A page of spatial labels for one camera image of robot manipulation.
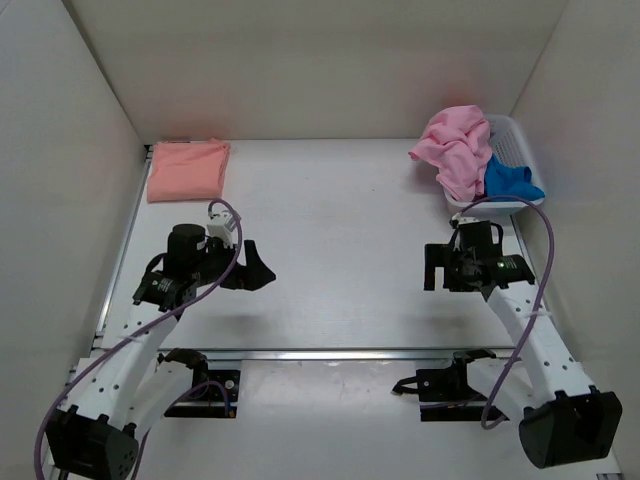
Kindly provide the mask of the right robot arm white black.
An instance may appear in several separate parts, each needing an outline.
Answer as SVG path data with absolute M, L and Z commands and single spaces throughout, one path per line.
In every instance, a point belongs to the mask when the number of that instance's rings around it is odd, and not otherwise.
M 465 356 L 448 376 L 460 400 L 478 393 L 517 428 L 522 449 L 539 469 L 603 459 L 622 416 L 613 392 L 600 391 L 537 304 L 535 276 L 519 254 L 502 250 L 503 229 L 490 220 L 455 215 L 446 244 L 425 247 L 424 288 L 479 293 L 514 342 L 512 369 L 491 353 Z

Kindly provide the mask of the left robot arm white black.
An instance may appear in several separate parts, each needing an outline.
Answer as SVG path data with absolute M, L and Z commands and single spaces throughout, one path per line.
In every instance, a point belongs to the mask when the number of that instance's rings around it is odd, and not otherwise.
M 82 389 L 49 417 L 54 465 L 89 479 L 134 478 L 152 425 L 215 384 L 200 352 L 158 351 L 186 307 L 212 287 L 256 291 L 275 279 L 254 241 L 234 242 L 225 224 L 174 226 L 133 294 L 122 345 L 83 370 Z

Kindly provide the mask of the pink t shirt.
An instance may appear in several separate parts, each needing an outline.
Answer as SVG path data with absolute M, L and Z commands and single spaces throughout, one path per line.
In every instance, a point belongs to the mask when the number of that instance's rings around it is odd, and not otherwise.
M 484 194 L 485 172 L 493 155 L 490 124 L 477 105 L 453 106 L 434 115 L 408 152 L 434 166 L 437 182 L 459 202 Z

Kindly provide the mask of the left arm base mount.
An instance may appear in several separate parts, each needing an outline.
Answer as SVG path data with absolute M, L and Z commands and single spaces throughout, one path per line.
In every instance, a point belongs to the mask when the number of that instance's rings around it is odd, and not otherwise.
M 180 363 L 192 372 L 190 389 L 164 414 L 167 418 L 235 419 L 241 371 L 211 368 L 208 358 L 196 350 L 173 349 L 160 353 L 157 364 Z

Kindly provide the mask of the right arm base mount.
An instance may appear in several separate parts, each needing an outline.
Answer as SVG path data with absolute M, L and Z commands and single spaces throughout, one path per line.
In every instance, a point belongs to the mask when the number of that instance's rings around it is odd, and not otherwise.
M 413 376 L 398 380 L 391 393 L 415 396 L 423 423 L 479 421 L 486 397 L 470 387 L 468 365 L 496 358 L 487 349 L 457 351 L 442 365 L 417 368 Z

